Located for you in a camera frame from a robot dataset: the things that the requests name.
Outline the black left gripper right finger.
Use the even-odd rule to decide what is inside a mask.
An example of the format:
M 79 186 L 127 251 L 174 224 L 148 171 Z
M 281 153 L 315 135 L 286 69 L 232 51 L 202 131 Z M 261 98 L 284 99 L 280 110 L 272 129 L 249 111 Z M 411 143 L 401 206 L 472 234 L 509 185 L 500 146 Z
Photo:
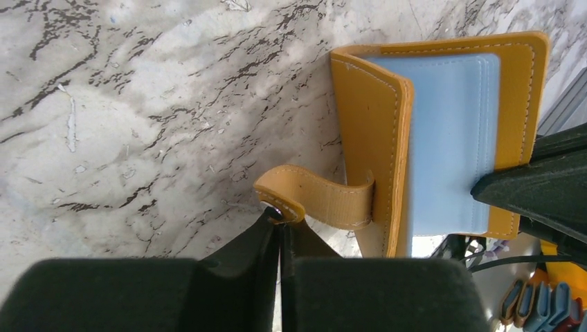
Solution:
M 488 331 L 471 275 L 447 259 L 344 258 L 305 222 L 280 227 L 285 331 Z

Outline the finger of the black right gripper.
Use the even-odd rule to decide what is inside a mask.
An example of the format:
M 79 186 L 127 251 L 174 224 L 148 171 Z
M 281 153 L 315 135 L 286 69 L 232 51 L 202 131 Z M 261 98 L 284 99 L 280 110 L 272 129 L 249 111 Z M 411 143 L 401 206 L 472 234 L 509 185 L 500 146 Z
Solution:
M 521 216 L 521 230 L 558 246 L 542 262 L 586 265 L 586 125 L 536 139 L 531 161 L 483 176 L 472 197 Z

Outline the yellow leather card holder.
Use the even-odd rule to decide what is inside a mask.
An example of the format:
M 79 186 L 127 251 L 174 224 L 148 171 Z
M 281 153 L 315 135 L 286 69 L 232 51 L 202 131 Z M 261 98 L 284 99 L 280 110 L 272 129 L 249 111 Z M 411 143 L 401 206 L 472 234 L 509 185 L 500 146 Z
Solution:
M 335 48 L 346 182 L 281 165 L 254 189 L 283 223 L 353 231 L 364 257 L 407 256 L 414 236 L 513 239 L 519 214 L 471 190 L 529 163 L 549 52 L 537 31 Z

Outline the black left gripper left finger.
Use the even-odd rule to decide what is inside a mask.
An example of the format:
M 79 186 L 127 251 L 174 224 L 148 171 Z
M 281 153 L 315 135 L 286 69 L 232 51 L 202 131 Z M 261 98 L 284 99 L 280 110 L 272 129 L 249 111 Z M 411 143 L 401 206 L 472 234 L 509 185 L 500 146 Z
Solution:
M 202 259 L 47 259 L 1 306 L 2 331 L 269 331 L 279 255 L 267 207 Z

